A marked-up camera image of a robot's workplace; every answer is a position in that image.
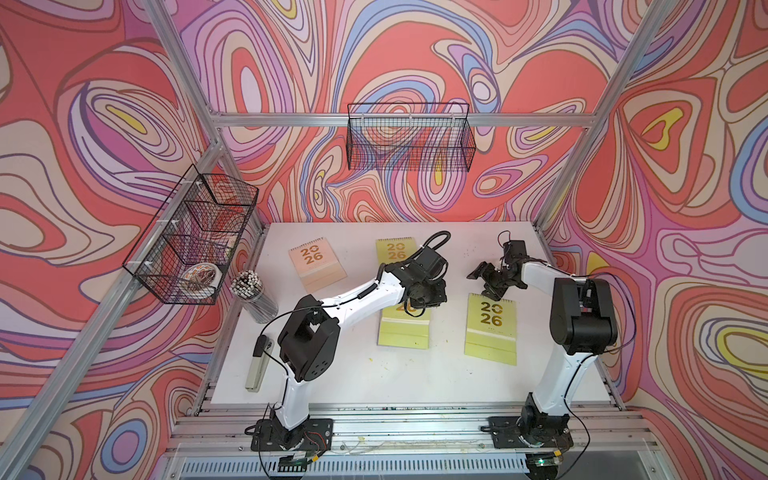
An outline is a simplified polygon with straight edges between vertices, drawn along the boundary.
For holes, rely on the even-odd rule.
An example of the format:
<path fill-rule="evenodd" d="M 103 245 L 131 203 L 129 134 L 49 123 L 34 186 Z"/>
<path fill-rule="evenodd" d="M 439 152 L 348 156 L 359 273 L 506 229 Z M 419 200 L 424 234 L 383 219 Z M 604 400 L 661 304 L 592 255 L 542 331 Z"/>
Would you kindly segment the pink 2026 calendar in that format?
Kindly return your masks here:
<path fill-rule="evenodd" d="M 315 293 L 347 277 L 325 237 L 294 247 L 288 253 L 307 293 Z"/>

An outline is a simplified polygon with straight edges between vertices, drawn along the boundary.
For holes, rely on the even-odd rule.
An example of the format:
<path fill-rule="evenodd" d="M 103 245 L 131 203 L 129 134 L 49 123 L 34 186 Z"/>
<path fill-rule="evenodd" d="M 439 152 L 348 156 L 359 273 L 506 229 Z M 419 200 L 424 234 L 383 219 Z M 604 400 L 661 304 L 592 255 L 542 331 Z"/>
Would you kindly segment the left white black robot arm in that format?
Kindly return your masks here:
<path fill-rule="evenodd" d="M 418 311 L 447 301 L 448 261 L 422 246 L 403 261 L 382 264 L 374 278 L 343 294 L 302 297 L 278 335 L 279 358 L 288 370 L 285 395 L 275 413 L 288 431 L 309 418 L 310 383 L 333 363 L 342 332 L 389 307 L 402 304 Z"/>

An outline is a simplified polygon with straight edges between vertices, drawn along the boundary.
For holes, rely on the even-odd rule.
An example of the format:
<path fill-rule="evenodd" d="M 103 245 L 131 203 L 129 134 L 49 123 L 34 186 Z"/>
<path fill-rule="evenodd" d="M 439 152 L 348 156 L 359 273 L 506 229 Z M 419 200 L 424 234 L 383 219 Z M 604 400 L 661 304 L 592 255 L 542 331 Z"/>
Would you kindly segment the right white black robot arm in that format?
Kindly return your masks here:
<path fill-rule="evenodd" d="M 610 284 L 566 273 L 534 258 L 522 240 L 509 240 L 502 250 L 498 266 L 482 261 L 467 278 L 482 280 L 482 294 L 495 301 L 511 287 L 535 288 L 550 297 L 549 333 L 554 348 L 541 381 L 526 398 L 516 428 L 530 438 L 562 435 L 586 371 L 618 339 Z"/>

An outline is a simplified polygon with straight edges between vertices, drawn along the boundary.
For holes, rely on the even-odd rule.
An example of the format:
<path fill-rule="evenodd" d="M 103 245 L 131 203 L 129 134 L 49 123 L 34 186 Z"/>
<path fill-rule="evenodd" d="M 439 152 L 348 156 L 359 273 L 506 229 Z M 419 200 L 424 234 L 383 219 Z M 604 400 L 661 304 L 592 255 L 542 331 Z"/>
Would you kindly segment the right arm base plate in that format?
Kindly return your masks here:
<path fill-rule="evenodd" d="M 494 416 L 480 430 L 491 436 L 496 449 L 544 449 L 567 451 L 574 442 L 567 426 L 568 415 L 533 420 L 518 416 Z"/>

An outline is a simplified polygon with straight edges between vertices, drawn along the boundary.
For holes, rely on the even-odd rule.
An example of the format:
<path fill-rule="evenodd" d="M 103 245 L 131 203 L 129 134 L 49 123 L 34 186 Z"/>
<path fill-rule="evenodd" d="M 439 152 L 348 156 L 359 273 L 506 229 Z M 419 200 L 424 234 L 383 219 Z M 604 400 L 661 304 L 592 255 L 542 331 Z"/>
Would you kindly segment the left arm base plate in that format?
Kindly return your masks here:
<path fill-rule="evenodd" d="M 332 447 L 333 432 L 334 421 L 330 418 L 308 418 L 292 430 L 276 418 L 267 418 L 244 430 L 244 434 L 251 437 L 254 452 L 322 453 Z"/>

